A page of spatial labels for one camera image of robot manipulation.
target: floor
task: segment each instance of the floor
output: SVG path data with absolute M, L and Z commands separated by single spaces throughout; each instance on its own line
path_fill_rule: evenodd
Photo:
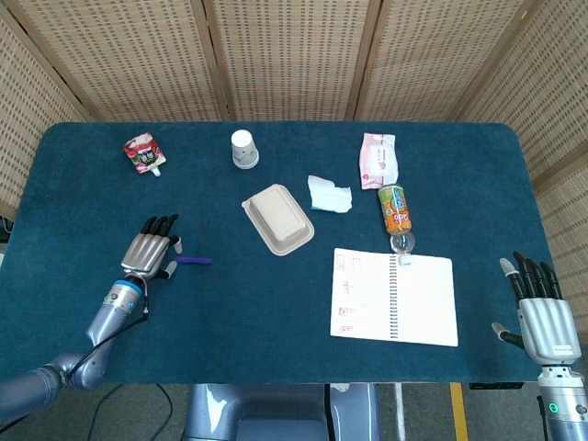
M 4 247 L 0 244 L 0 265 L 3 251 Z M 586 375 L 588 347 L 583 347 L 582 351 L 584 357 L 575 369 Z M 64 390 L 52 406 L 33 413 L 0 435 L 0 441 L 153 439 L 172 411 L 165 395 L 153 384 L 130 384 L 115 390 L 117 386 L 105 384 L 93 392 Z M 189 386 L 167 384 L 163 387 L 171 399 L 173 411 L 169 423 L 156 439 L 180 440 L 187 413 Z M 543 439 L 536 383 L 527 383 L 521 390 L 469 390 L 468 385 L 462 387 L 469 439 Z M 103 400 L 111 391 L 114 391 L 112 395 Z M 456 440 L 448 384 L 406 383 L 402 385 L 402 396 L 406 440 Z M 103 403 L 90 434 L 95 410 L 101 400 Z M 382 441 L 400 441 L 393 385 L 379 385 L 379 405 Z

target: notebook page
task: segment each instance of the notebook page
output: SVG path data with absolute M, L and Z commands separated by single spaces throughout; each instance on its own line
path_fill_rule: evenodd
M 331 335 L 390 340 L 390 255 L 335 248 Z
M 450 259 L 412 254 L 398 265 L 398 322 L 395 341 L 458 345 Z

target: purple marker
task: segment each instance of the purple marker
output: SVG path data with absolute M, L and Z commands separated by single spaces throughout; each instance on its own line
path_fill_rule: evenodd
M 189 255 L 177 255 L 175 261 L 178 264 L 196 264 L 196 265 L 210 265 L 212 259 L 210 257 L 192 257 Z

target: yellow floor line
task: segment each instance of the yellow floor line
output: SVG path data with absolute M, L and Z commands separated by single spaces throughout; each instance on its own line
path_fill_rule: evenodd
M 451 383 L 451 406 L 453 407 L 453 424 L 456 427 L 456 440 L 468 441 L 468 425 L 466 424 L 466 410 L 463 407 L 463 393 L 461 384 Z

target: white floor line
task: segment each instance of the white floor line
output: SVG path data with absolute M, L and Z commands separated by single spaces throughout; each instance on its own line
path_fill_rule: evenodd
M 404 426 L 404 401 L 402 400 L 402 383 L 394 383 L 394 400 L 396 401 L 396 433 L 398 441 L 406 441 Z

